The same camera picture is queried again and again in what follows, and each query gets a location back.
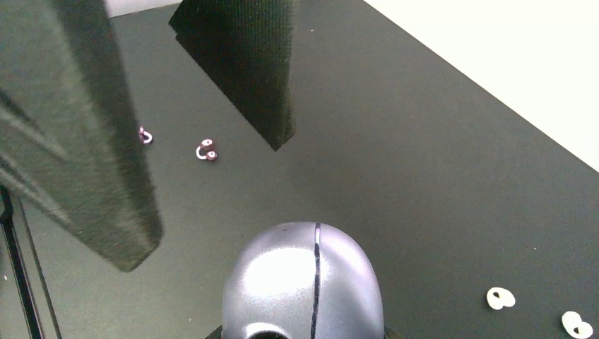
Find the small object on table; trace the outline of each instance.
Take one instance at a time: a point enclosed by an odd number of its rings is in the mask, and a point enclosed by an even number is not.
[[[200,148],[202,150],[213,150],[214,149],[214,141],[212,141],[212,139],[204,139],[200,143]]]
[[[206,141],[208,141],[210,139],[206,139],[204,141],[202,141],[200,143],[200,146],[198,146],[198,148],[196,148],[196,157],[200,160],[207,160],[207,161],[214,161],[216,160],[216,157],[218,156],[218,154],[212,150],[212,147],[214,145],[214,143],[212,142],[212,140],[210,140],[210,143],[207,143]]]
[[[575,339],[587,339],[593,335],[593,327],[582,321],[580,314],[573,311],[564,313],[562,325],[566,332]]]
[[[152,136],[152,134],[150,134],[150,132],[146,131],[143,126],[139,127],[139,138],[141,139],[141,141],[143,141],[144,145],[148,145],[149,143],[152,143],[152,141],[154,141],[154,137]]]
[[[501,287],[493,287],[487,292],[487,303],[492,309],[500,310],[504,307],[512,307],[516,304],[514,295]]]

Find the dark green table surface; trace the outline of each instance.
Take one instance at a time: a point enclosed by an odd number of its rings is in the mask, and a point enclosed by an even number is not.
[[[174,10],[114,19],[162,245],[119,273],[25,202],[65,338],[205,338],[244,245],[294,220],[361,244],[407,338],[567,338],[569,310],[599,326],[597,172],[360,0],[299,2],[297,134],[275,153],[175,41]],[[490,310],[494,286],[516,306]]]

